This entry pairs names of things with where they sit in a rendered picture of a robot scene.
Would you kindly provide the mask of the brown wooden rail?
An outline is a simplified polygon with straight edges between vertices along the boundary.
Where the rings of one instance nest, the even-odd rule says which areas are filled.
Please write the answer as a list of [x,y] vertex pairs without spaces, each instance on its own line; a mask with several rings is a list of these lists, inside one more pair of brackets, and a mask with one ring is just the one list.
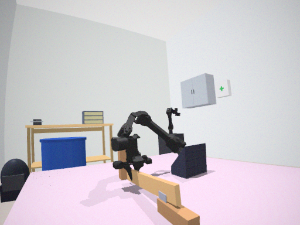
[[127,173],[127,180],[138,185],[139,187],[147,190],[148,192],[158,196],[158,191],[166,194],[166,201],[172,203],[175,206],[182,204],[180,197],[180,185],[175,182],[170,182],[162,178],[157,178],[155,176],[136,171],[132,171],[132,180]]

